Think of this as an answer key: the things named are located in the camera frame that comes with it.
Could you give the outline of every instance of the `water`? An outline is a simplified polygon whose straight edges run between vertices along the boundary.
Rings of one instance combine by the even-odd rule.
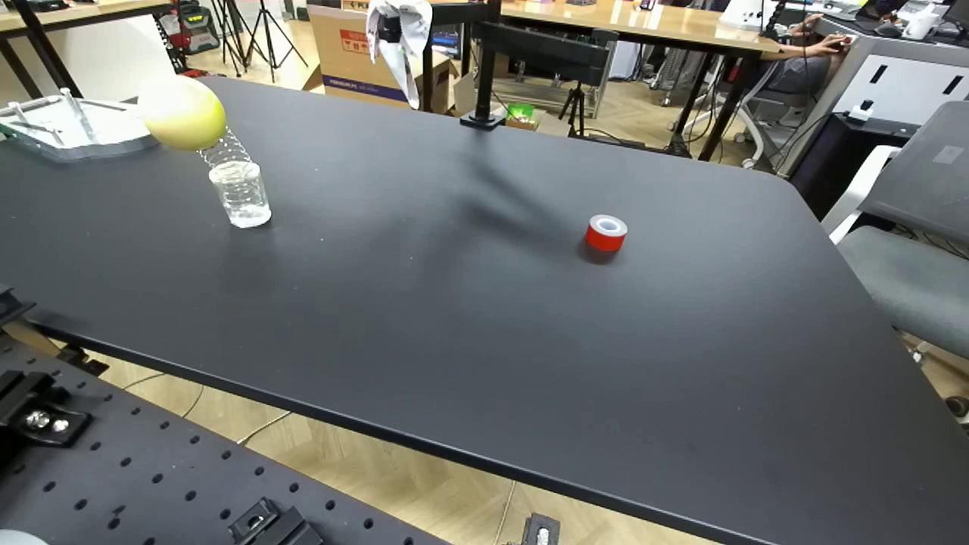
[[[252,160],[229,160],[209,169],[230,224],[240,231],[262,227],[274,218],[262,167]]]

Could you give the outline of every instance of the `yellow ball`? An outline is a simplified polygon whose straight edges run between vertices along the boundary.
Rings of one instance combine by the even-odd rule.
[[[225,107],[198,77],[173,75],[140,93],[140,111],[149,132],[178,151],[200,151],[221,139]]]

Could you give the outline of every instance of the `floor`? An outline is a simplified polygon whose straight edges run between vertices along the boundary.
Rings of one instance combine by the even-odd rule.
[[[308,62],[316,62],[317,55],[308,23],[287,26],[295,30],[300,50],[308,56]],[[209,72],[230,75],[230,65],[217,50],[194,55],[192,62]],[[306,75],[308,70],[290,56],[280,70],[275,83],[300,88]],[[271,70],[258,62],[245,72],[245,77],[271,83]],[[554,88],[552,81],[499,81],[498,88],[499,93],[550,93],[544,101],[552,101],[552,107],[562,93],[562,88]],[[591,132],[665,145],[676,111],[680,109],[665,107],[662,98],[643,81],[611,81],[597,122],[591,122]],[[566,135],[566,124],[554,114],[542,114],[539,129]],[[738,162],[738,156],[744,156],[744,149],[729,139],[719,151],[719,160],[723,162]],[[564,541],[571,545],[703,541],[649,522],[605,512],[380,438],[368,438],[154,368],[143,368],[111,358],[102,359],[108,359],[108,373],[102,374],[106,382],[147,397],[194,424],[204,424],[235,442],[244,442],[286,467],[295,467],[329,486],[368,499],[421,531],[430,531],[446,541],[522,541],[524,522],[533,512],[557,517],[564,524]],[[965,394],[965,373],[961,364],[926,364],[926,374],[942,383],[942,394]]]

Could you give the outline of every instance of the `clear drinking glass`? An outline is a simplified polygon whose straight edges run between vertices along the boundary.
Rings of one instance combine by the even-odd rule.
[[[225,126],[225,135],[200,155],[209,162],[209,181],[215,184],[230,224],[252,231],[274,218],[262,167],[249,156],[230,126]]]

